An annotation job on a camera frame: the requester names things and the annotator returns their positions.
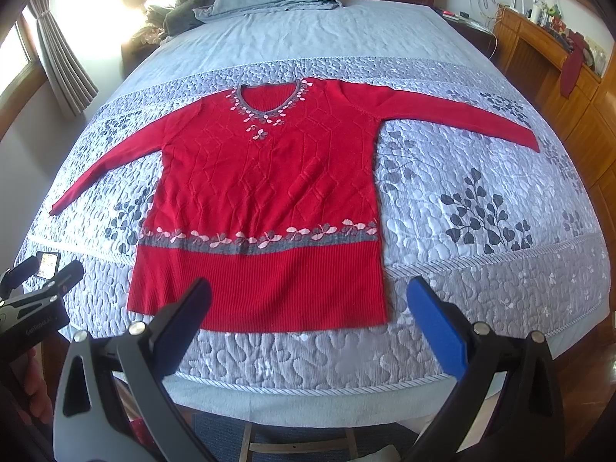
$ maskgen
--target red sweater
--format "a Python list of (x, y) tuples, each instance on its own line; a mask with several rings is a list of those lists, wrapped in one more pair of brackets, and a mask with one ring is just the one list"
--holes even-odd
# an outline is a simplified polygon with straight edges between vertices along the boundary
[(204, 276), (214, 295), (203, 322), (209, 330), (382, 325), (372, 165), (381, 122), (403, 118), (538, 151), (529, 129), (467, 104), (307, 78), (226, 90), (169, 113), (101, 157), (50, 213), (106, 171), (162, 150), (129, 310), (155, 314)]

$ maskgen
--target person's hand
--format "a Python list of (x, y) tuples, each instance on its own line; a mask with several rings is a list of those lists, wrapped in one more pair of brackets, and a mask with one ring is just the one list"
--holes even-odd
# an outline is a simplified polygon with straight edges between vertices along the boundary
[(38, 418), (44, 424), (50, 424), (54, 411), (51, 399), (47, 394), (47, 384), (42, 379), (41, 365), (36, 359), (36, 350), (30, 349), (28, 355), (28, 368), (23, 379), (23, 390), (30, 396), (30, 414), (18, 408), (20, 417), (25, 424), (32, 424), (33, 417)]

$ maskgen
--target curtain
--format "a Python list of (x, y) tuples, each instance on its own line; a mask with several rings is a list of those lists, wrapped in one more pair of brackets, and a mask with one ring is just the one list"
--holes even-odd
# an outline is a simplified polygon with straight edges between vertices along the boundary
[(78, 116), (90, 105), (99, 90), (67, 44), (49, 10), (49, 0), (30, 0), (28, 7), (36, 18), (42, 67), (60, 109), (67, 117)]

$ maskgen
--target ribbed hem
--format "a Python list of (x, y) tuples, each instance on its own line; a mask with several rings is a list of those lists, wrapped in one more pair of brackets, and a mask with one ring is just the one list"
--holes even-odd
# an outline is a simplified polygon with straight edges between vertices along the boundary
[(387, 323), (380, 241), (258, 256), (139, 245), (128, 309), (154, 315), (198, 277), (213, 291), (201, 326), (207, 330), (271, 333)]

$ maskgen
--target small screen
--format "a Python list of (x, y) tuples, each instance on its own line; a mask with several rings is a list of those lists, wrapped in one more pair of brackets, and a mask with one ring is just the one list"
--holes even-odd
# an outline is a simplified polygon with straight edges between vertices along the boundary
[(39, 257), (41, 263), (39, 265), (39, 270), (36, 272), (36, 276), (50, 280), (55, 276), (58, 270), (60, 255), (49, 252), (39, 252), (37, 257)]

